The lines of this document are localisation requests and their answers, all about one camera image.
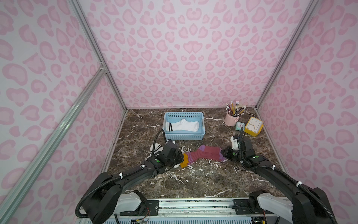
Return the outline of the black striped sock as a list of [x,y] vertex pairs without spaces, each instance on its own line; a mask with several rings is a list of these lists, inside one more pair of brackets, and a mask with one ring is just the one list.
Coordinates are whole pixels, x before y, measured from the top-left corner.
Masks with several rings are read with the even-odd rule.
[[147,160],[149,157],[153,156],[154,154],[162,152],[162,150],[163,150],[163,146],[162,146],[162,145],[160,145],[160,144],[158,144],[158,143],[156,143],[155,145],[152,144],[152,145],[150,146],[150,154],[146,157],[146,160]]

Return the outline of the maroon purple sock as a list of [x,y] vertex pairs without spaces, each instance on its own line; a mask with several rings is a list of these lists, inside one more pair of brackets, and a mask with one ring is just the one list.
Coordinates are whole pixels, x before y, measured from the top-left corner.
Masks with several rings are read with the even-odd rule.
[[187,167],[193,164],[198,159],[209,159],[214,161],[225,161],[225,157],[221,153],[220,147],[211,147],[201,145],[196,151],[184,153],[184,160],[180,164],[181,168]]

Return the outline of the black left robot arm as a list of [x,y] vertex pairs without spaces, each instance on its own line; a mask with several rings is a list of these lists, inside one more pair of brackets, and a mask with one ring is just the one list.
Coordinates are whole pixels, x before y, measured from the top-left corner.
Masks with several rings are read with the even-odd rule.
[[78,218],[89,218],[94,224],[103,224],[114,213],[123,192],[144,180],[169,171],[184,161],[184,155],[169,140],[162,151],[139,165],[115,175],[101,173],[82,196],[75,208]]

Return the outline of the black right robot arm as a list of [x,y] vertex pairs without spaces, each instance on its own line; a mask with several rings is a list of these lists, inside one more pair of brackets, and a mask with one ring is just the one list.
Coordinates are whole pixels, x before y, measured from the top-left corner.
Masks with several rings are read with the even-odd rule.
[[253,212],[270,211],[292,224],[337,223],[323,190],[302,184],[277,168],[266,157],[257,155],[249,138],[235,135],[232,146],[223,149],[221,154],[240,164],[245,170],[265,178],[286,196],[286,199],[282,199],[263,190],[252,192],[248,204]]

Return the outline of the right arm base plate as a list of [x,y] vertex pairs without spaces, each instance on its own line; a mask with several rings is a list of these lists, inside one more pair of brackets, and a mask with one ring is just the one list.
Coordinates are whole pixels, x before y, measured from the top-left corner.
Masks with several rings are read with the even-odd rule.
[[265,190],[257,190],[249,194],[246,199],[234,199],[232,209],[235,210],[236,215],[263,215],[264,210],[259,206],[257,197]]

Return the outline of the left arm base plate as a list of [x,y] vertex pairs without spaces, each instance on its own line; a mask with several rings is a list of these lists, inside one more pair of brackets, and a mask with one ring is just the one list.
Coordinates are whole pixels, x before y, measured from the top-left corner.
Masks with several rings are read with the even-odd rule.
[[139,191],[123,194],[119,197],[115,213],[120,216],[157,216],[159,200],[148,200]]

